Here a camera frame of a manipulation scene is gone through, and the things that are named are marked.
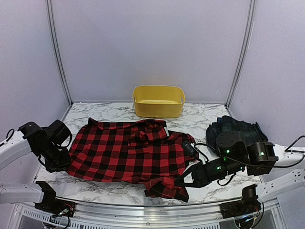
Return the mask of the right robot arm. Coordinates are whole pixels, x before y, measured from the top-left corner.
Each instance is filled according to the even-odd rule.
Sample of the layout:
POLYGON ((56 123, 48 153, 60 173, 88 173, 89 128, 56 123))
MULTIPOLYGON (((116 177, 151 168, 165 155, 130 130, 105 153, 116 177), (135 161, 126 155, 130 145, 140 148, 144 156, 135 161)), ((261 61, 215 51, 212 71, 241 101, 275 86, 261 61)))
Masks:
POLYGON ((189 141, 182 143, 183 150, 198 163, 190 166, 174 181, 177 189, 175 199, 188 202, 187 188, 203 188, 212 182, 220 182, 229 176, 225 184, 218 183, 219 191, 223 195, 218 201, 229 200, 227 186, 234 189, 233 198, 241 196, 243 185, 232 185, 231 181, 238 172, 246 172, 248 176, 267 175, 278 169, 303 169, 305 167, 305 152, 294 150, 292 146, 274 145, 267 141, 246 143, 246 138, 240 131, 223 131, 216 136, 215 145, 204 143, 216 159, 200 160, 197 154, 201 151, 197 144, 189 141))

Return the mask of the dark green plaid skirt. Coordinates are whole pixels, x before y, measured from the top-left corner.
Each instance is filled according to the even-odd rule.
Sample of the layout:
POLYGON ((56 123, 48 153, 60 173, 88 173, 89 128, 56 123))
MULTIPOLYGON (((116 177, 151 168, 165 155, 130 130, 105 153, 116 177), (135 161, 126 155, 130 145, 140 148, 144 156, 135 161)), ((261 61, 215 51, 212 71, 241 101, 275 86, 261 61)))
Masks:
POLYGON ((206 143, 216 148, 216 138, 223 131, 240 131, 244 136, 245 144, 248 146, 255 142, 268 142, 268 137, 262 132, 259 124, 238 121, 230 116, 218 117, 216 122, 209 125, 206 130, 206 143))

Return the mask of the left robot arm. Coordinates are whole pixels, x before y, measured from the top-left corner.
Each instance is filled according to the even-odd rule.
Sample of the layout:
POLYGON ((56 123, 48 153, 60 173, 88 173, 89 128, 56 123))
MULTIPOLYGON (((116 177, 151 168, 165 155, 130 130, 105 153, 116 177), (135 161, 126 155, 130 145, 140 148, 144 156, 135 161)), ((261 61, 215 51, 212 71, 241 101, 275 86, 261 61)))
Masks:
MULTIPOLYGON (((46 127, 28 122, 18 130, 11 129, 6 139, 0 143, 0 167, 4 169, 22 156, 33 153, 48 172, 66 171, 71 163, 68 148, 63 146, 66 139, 72 140, 72 134, 60 120, 55 120, 46 127)), ((45 181, 1 184, 0 202, 33 202, 49 212, 60 209, 55 190, 45 181)))

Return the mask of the red black plaid shirt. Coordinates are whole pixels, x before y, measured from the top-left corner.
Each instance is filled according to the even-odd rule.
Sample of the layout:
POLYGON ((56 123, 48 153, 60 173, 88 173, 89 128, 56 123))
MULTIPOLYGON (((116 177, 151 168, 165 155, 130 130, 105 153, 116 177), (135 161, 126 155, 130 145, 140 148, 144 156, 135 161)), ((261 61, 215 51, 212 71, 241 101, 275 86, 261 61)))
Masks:
POLYGON ((175 180, 192 158, 182 147, 195 139, 170 131, 163 120, 137 122, 99 122, 88 119, 69 150, 70 176, 103 183, 143 184, 145 195, 189 200, 184 187, 175 180))

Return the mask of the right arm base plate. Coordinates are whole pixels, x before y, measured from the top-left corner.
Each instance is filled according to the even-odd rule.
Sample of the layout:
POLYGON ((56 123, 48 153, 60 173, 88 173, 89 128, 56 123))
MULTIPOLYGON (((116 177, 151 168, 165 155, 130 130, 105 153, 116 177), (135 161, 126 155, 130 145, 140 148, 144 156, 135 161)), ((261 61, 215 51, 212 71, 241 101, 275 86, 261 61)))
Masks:
POLYGON ((224 219, 243 216, 250 213, 258 212, 260 210, 261 206, 258 201, 255 203, 246 203, 242 200, 238 200, 222 203, 220 205, 220 212, 224 219))

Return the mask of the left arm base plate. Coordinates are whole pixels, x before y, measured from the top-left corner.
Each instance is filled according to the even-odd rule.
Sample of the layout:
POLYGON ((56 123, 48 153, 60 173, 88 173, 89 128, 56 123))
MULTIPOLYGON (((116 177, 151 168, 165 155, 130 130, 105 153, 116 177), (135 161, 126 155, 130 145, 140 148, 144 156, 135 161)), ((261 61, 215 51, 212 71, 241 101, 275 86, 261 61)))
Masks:
POLYGON ((51 200, 43 200, 41 203, 35 203, 34 207, 38 210, 52 213, 54 217, 73 217, 76 203, 55 198, 51 200))

